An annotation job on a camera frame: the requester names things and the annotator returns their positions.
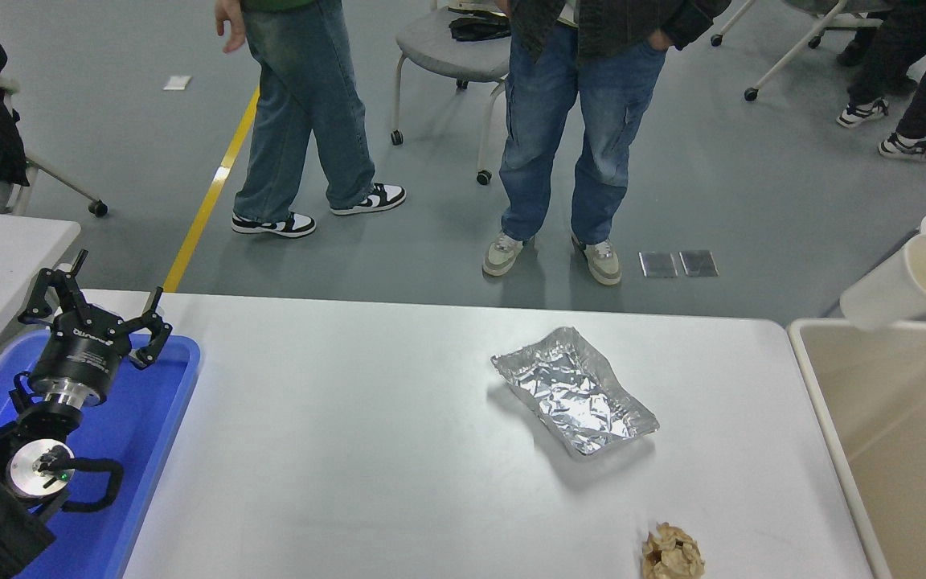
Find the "gray chair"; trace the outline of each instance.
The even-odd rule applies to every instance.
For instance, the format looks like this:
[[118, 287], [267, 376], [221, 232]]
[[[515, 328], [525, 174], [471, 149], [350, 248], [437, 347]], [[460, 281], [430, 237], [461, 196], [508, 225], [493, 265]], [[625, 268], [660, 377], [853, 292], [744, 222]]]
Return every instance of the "gray chair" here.
[[[19, 83], [11, 78], [0, 76], [0, 88], [5, 92], [6, 108], [12, 110], [12, 96], [19, 92]], [[51, 175], [60, 183], [65, 184], [65, 186], [72, 188], [73, 191], [76, 191], [76, 193], [88, 199], [88, 201], [91, 202], [88, 203], [88, 212], [92, 213], [93, 216], [102, 217], [109, 211], [109, 207], [103, 203], [102, 200], [89, 194], [83, 187], [74, 184], [72, 180], [63, 176], [58, 169], [51, 167], [51, 165], [48, 165], [47, 162], [37, 157], [37, 155], [31, 153], [29, 150], [25, 150], [25, 155], [27, 158], [25, 176], [29, 184], [28, 186], [14, 187], [11, 183], [0, 183], [0, 213], [22, 216], [23, 213], [27, 211], [27, 205], [31, 198], [34, 181], [37, 179], [39, 172]]]
[[[452, 2], [451, 5], [461, 10], [496, 10], [491, 0]], [[485, 105], [485, 124], [481, 129], [481, 144], [477, 150], [477, 182], [486, 186], [492, 180], [492, 172], [485, 168], [489, 128], [492, 125], [495, 101], [505, 91], [506, 74], [510, 70], [510, 38], [459, 43], [453, 40], [449, 32], [449, 23], [461, 15], [449, 11], [449, 6], [438, 7], [437, 0], [431, 0], [429, 14], [409, 23], [395, 37], [402, 55], [399, 57], [398, 66], [395, 67], [392, 144], [400, 146], [404, 141], [399, 131], [399, 109], [402, 63], [407, 59], [438, 76], [455, 78], [456, 87], [459, 89], [466, 89], [469, 82], [494, 82], [495, 88], [492, 89], [488, 104]]]
[[[742, 7], [735, 12], [735, 15], [731, 17], [730, 21], [727, 21], [719, 32], [710, 37], [710, 44], [714, 45], [714, 47], [719, 47], [719, 45], [723, 43], [724, 34], [727, 34], [727, 31], [731, 30], [732, 26], [735, 26], [735, 23], [742, 18], [742, 15], [745, 14], [753, 4], [756, 4], [756, 0], [746, 0], [745, 4], [743, 4]], [[756, 84], [752, 87], [745, 89], [745, 100], [749, 102], [756, 100], [756, 97], [760, 95], [760, 88], [764, 87], [764, 84], [767, 84], [767, 82], [771, 80], [775, 74], [780, 72], [787, 63], [791, 62], [795, 56], [798, 56], [798, 54], [802, 52], [802, 49], [806, 47], [819, 47], [820, 40], [827, 30], [855, 30], [857, 28], [874, 28], [881, 26], [882, 21], [876, 18], [864, 18], [863, 14], [865, 14], [865, 12], [884, 12], [892, 10], [891, 5], [885, 0], [785, 0], [785, 4], [788, 4], [788, 6], [794, 8], [794, 10], [805, 12], [813, 16], [816, 22], [813, 24], [812, 28], [809, 29], [809, 32], [805, 33], [805, 36], [802, 36], [800, 41], [795, 43], [793, 47], [782, 56], [781, 60], [776, 62], [776, 64], [768, 70], [767, 74], [764, 74], [760, 80], [757, 80]]]

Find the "paper towel roll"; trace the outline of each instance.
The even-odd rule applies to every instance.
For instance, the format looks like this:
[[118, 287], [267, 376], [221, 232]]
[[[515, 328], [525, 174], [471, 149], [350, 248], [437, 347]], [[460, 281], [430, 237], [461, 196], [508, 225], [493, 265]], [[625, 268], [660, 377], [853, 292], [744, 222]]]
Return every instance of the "paper towel roll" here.
[[925, 314], [926, 234], [912, 238], [846, 289], [839, 304], [853, 326], [868, 331]]

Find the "hand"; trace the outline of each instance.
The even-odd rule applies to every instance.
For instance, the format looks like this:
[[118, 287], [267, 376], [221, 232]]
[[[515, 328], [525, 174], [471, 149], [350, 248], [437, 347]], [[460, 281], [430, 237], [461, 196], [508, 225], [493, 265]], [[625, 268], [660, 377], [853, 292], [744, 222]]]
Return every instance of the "hand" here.
[[662, 29], [655, 29], [653, 34], [649, 34], [647, 40], [650, 47], [660, 52], [664, 52], [667, 48], [673, 47], [674, 45], [674, 41], [671, 40], [669, 36], [666, 36], [666, 33]]
[[510, 9], [510, 0], [495, 0], [495, 5], [502, 10], [503, 14], [506, 14], [507, 18], [514, 17], [514, 12]]
[[216, 18], [216, 35], [223, 36], [223, 23], [231, 22], [231, 38], [223, 45], [224, 52], [234, 52], [245, 44], [245, 21], [242, 19], [242, 5], [239, 0], [216, 0], [213, 8]]

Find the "aluminum foil tray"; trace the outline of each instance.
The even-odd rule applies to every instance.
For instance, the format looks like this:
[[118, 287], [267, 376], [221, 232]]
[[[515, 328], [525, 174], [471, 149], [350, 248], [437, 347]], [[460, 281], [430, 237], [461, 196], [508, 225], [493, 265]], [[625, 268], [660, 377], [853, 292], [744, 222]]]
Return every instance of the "aluminum foil tray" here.
[[493, 356], [492, 365], [573, 458], [591, 458], [659, 429], [653, 412], [622, 388], [606, 356], [573, 327]]

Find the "robotic arm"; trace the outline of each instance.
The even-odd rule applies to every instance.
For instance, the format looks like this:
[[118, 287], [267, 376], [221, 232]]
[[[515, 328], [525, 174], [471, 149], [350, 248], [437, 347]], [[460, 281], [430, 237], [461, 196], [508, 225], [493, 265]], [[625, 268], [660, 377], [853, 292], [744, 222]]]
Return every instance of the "robotic arm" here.
[[[45, 323], [51, 336], [34, 369], [14, 378], [10, 398], [18, 416], [0, 428], [0, 578], [21, 572], [55, 541], [45, 524], [56, 512], [95, 512], [117, 498], [121, 464], [74, 457], [67, 436], [80, 426], [82, 407], [106, 402], [125, 356], [139, 370], [151, 366], [172, 329], [157, 312], [161, 287], [138, 318], [124, 320], [88, 304], [76, 281], [87, 255], [82, 249], [69, 271], [42, 269], [18, 318]], [[51, 320], [49, 290], [59, 302]], [[129, 336], [142, 329], [150, 331], [150, 341], [132, 351]], [[69, 501], [67, 484], [82, 470], [109, 473], [98, 501]]]

